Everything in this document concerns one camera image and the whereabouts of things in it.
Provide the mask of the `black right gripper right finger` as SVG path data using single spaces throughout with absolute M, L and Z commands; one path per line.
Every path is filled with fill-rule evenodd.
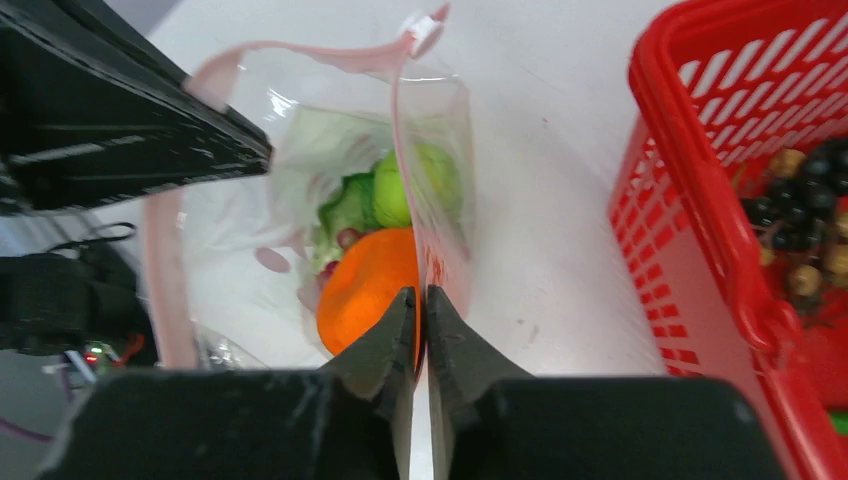
M 472 422 L 475 403 L 496 382 L 532 376 L 470 327 L 436 285 L 427 288 L 425 324 L 431 421 L 437 431 Z

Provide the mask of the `green lettuce leaf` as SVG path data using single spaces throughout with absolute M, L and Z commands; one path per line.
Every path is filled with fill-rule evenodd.
M 331 197 L 317 210 L 318 223 L 312 229 L 312 247 L 317 230 L 336 233 L 344 228 L 354 228 L 363 236 L 382 228 L 374 210 L 374 173 L 364 172 L 346 176 Z

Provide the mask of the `red grape bunch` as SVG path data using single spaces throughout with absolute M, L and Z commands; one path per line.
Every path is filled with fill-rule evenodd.
M 320 286 L 333 275 L 344 254 L 362 237 L 363 233 L 354 228 L 344 228 L 336 233 L 328 233 L 323 228 L 317 230 L 312 266 Z

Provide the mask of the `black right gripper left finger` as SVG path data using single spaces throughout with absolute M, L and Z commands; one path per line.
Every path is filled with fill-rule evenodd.
M 393 424 L 408 424 L 417 375 L 418 300 L 412 287 L 399 290 L 377 323 L 321 367 Z

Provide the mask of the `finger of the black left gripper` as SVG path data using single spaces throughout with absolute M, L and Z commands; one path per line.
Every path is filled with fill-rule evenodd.
M 264 174 L 268 138 L 102 1 L 1 5 L 1 210 L 88 210 Z

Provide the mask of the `light green round fruit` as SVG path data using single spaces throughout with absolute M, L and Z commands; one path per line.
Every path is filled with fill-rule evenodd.
M 410 177 L 403 180 L 396 151 L 391 150 L 373 169 L 373 215 L 376 222 L 387 228 L 412 225 L 407 201 L 410 192 L 421 213 L 426 206 L 440 207 L 451 219 L 457 220 L 463 204 L 460 173 L 453 158 L 442 148 L 427 143 L 415 145 L 417 157 Z

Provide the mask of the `orange fruit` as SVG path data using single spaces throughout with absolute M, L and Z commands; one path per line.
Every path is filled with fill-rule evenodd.
M 374 327 L 398 293 L 419 291 L 413 229 L 386 228 L 357 240 L 324 284 L 315 319 L 324 347 L 341 354 Z

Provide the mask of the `clear zip top bag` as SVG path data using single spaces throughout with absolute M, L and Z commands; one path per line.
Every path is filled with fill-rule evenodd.
M 410 15 L 396 38 L 338 49 L 253 40 L 199 64 L 187 92 L 241 113 L 269 138 L 266 173 L 145 200 L 144 280 L 160 363 L 169 369 L 317 366 L 330 352 L 315 311 L 324 287 L 311 268 L 317 210 L 346 176 L 396 151 L 403 180 L 415 145 L 444 149 L 463 187 L 457 220 L 416 210 L 419 287 L 436 285 L 461 314 L 471 301 L 476 220 L 469 92 L 424 57 L 450 12 Z

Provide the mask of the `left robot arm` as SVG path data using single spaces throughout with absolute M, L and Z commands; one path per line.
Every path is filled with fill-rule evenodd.
M 103 1 L 1 5 L 1 212 L 66 214 L 268 169 L 266 134 L 189 94 L 186 73 Z M 154 340 L 114 238 L 1 261 L 1 345 L 33 356 Z

